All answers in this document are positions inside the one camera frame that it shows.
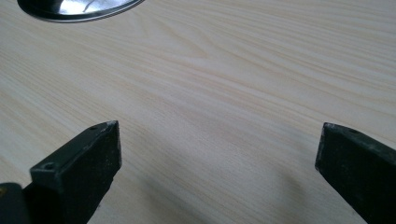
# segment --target wooden table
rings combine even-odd
[[[90,223],[364,223],[323,122],[396,147],[396,2],[147,0],[79,24],[0,1],[0,182],[89,126],[123,164]]]

